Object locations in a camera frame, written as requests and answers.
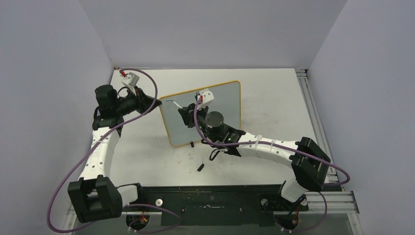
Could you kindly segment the black whiteboard marker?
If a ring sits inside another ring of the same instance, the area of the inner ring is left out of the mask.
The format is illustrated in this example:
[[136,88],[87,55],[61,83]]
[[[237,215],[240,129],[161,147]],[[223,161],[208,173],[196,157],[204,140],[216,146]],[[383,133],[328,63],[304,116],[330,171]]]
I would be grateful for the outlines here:
[[176,101],[174,101],[174,100],[167,100],[166,102],[173,103],[178,109],[181,109],[182,108],[182,106],[179,103],[177,103]]

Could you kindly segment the yellow-framed whiteboard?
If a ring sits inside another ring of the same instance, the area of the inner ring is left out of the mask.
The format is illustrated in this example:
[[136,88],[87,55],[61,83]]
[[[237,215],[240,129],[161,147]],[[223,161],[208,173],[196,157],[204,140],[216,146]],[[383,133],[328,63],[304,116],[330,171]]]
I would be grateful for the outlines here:
[[160,98],[161,116],[165,125],[169,143],[172,147],[180,147],[201,138],[195,128],[187,128],[178,112],[178,108],[167,100],[174,100],[182,107],[195,103],[196,92],[209,88],[214,100],[208,105],[210,111],[218,111],[224,116],[227,125],[241,128],[241,83],[237,80],[200,87],[184,92],[169,94]]

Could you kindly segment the black marker cap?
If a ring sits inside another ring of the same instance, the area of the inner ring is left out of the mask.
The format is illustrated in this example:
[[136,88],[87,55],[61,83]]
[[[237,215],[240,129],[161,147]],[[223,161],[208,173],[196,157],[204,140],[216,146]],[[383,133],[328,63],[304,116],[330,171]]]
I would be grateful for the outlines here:
[[205,164],[201,164],[201,165],[198,167],[197,171],[198,171],[198,172],[200,172],[200,171],[204,168],[204,166],[205,166]]

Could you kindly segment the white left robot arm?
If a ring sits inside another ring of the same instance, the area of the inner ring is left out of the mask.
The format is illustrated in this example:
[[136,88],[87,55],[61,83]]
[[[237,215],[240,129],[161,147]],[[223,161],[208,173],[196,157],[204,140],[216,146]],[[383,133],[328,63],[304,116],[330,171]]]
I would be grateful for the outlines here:
[[134,211],[144,208],[146,197],[139,192],[140,184],[116,187],[110,180],[111,164],[121,137],[123,117],[134,111],[150,112],[162,104],[138,87],[120,97],[113,86],[102,85],[95,89],[95,95],[98,107],[93,116],[92,153],[78,180],[68,185],[71,203],[81,223],[118,218],[127,205]]

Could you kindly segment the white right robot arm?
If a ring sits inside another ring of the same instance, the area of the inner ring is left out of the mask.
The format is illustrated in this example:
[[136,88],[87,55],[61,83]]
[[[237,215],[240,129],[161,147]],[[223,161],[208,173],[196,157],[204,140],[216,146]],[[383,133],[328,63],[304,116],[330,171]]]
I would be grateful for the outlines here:
[[238,130],[224,123],[220,112],[208,107],[195,110],[195,104],[178,109],[188,128],[198,127],[202,143],[214,149],[237,157],[257,157],[284,165],[294,176],[285,181],[277,195],[277,204],[284,210],[290,209],[307,191],[320,192],[323,189],[331,162],[317,143],[308,137],[300,141],[279,141]]

